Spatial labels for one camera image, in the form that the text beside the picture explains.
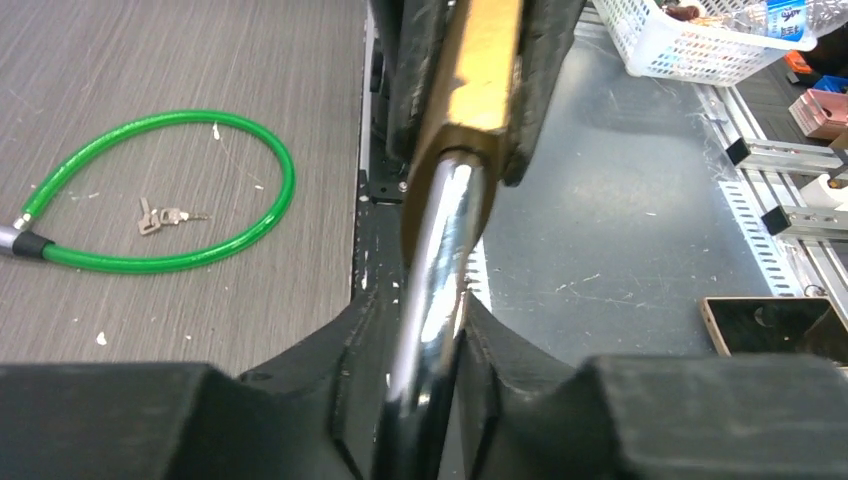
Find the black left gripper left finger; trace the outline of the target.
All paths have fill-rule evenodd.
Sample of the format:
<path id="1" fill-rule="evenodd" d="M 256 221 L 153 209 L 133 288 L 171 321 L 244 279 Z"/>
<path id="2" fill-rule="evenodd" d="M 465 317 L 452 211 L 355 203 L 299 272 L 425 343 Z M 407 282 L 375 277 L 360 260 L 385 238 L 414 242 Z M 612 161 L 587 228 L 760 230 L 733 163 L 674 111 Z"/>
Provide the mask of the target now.
<path id="1" fill-rule="evenodd" d="M 358 295 L 237 377 L 204 363 L 1 369 L 5 479 L 361 479 L 398 305 Z"/>

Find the white basket right side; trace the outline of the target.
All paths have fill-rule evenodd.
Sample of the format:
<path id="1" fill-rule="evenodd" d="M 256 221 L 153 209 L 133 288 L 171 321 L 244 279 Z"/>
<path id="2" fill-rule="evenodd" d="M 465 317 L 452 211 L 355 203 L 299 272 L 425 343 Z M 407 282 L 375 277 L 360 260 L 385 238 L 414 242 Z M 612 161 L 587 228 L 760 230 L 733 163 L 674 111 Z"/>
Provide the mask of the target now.
<path id="1" fill-rule="evenodd" d="M 791 50 L 810 51 L 817 45 L 811 33 L 787 41 L 675 20 L 655 1 L 593 5 L 634 77 L 731 87 Z"/>

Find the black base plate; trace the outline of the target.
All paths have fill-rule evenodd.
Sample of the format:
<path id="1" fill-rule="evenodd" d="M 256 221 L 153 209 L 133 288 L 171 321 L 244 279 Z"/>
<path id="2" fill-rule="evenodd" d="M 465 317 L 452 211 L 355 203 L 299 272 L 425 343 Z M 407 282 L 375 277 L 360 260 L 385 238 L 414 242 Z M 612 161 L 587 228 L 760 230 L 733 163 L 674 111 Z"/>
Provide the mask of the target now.
<path id="1" fill-rule="evenodd" d="M 388 61 L 369 2 L 365 12 L 351 298 L 371 298 L 396 314 L 404 284 L 399 227 L 406 167 L 387 153 Z"/>

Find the clear water bottle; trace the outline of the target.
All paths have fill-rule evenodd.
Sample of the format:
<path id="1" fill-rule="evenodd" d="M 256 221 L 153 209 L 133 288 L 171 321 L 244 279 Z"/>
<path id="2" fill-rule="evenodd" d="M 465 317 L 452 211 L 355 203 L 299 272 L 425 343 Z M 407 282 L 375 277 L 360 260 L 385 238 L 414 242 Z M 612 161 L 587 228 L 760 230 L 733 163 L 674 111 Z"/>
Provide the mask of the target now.
<path id="1" fill-rule="evenodd" d="M 769 0 L 752 3 L 721 15 L 703 17 L 698 22 L 787 41 L 805 35 L 827 35 L 847 22 L 847 2 L 843 0 Z"/>

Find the silver lock keys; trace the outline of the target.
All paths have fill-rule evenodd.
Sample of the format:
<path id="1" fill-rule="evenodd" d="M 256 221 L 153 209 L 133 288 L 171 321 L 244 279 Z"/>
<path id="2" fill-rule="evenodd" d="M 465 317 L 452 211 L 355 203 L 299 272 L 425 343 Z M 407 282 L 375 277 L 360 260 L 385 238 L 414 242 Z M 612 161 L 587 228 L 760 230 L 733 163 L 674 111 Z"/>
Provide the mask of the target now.
<path id="1" fill-rule="evenodd" d="M 187 221 L 208 220 L 206 213 L 192 213 L 177 207 L 152 208 L 146 197 L 139 199 L 142 209 L 141 219 L 137 222 L 139 234 L 147 236 L 154 234 L 166 226 L 176 226 Z"/>

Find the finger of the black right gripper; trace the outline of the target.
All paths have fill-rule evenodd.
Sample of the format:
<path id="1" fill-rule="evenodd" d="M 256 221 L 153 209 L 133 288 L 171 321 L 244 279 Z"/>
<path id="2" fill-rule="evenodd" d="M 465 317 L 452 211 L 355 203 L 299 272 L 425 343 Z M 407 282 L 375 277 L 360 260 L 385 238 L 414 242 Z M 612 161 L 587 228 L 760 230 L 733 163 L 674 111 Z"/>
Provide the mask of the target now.
<path id="1" fill-rule="evenodd" d="M 386 154 L 391 166 L 405 166 L 412 160 L 449 12 L 449 3 L 441 0 L 384 3 L 389 80 Z"/>
<path id="2" fill-rule="evenodd" d="M 519 185 L 530 166 L 585 4 L 585 0 L 536 0 L 523 5 L 501 173 L 506 186 Z"/>

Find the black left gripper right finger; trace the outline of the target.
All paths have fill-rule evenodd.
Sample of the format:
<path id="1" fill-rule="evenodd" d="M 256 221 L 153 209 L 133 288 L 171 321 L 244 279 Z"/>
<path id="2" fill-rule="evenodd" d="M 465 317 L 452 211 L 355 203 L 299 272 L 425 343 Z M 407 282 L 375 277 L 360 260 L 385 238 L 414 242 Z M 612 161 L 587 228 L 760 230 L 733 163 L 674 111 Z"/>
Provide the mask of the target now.
<path id="1" fill-rule="evenodd" d="M 808 354 L 600 355 L 571 367 L 471 299 L 470 479 L 843 479 L 847 370 Z"/>

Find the green cable lock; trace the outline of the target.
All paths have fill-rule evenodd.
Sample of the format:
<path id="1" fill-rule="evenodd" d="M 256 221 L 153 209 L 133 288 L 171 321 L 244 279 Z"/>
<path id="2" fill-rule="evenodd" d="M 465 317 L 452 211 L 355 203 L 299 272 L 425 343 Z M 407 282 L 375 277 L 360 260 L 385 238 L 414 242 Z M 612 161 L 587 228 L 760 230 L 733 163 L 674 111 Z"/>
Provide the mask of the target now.
<path id="1" fill-rule="evenodd" d="M 122 115 L 68 119 L 21 109 L 1 117 L 1 220 L 11 223 L 34 188 L 77 148 L 122 123 Z M 57 244 L 116 256 L 165 256 L 222 242 L 255 223 L 273 204 L 284 173 L 254 136 L 216 123 L 168 126 L 124 141 L 62 187 L 34 222 Z M 152 208 L 206 213 L 142 236 Z"/>

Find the gold smartphone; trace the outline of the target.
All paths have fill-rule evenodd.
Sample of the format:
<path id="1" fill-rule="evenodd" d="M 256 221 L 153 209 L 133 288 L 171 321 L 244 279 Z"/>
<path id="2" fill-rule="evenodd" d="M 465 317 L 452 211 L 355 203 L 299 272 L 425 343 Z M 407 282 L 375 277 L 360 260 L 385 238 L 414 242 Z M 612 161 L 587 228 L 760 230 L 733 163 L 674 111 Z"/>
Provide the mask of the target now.
<path id="1" fill-rule="evenodd" d="M 808 354 L 847 370 L 847 326 L 827 297 L 705 297 L 699 308 L 721 356 Z"/>

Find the brass padlock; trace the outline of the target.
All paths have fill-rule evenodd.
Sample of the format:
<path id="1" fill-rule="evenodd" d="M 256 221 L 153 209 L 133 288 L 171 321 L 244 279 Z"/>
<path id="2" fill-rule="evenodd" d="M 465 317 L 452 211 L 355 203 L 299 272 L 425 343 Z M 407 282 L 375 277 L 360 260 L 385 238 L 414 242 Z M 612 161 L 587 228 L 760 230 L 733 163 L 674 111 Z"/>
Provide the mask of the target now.
<path id="1" fill-rule="evenodd" d="M 523 3 L 459 1 L 423 115 L 401 222 L 409 264 L 375 479 L 434 479 L 465 317 L 468 258 L 507 151 Z"/>

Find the pink box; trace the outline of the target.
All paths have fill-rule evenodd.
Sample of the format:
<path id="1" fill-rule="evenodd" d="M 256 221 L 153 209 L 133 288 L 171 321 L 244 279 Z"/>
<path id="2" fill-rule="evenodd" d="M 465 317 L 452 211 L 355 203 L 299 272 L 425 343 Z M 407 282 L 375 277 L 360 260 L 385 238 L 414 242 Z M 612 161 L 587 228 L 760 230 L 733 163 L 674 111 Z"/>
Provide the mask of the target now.
<path id="1" fill-rule="evenodd" d="M 846 93 L 807 89 L 788 111 L 807 138 L 832 141 L 847 130 Z"/>

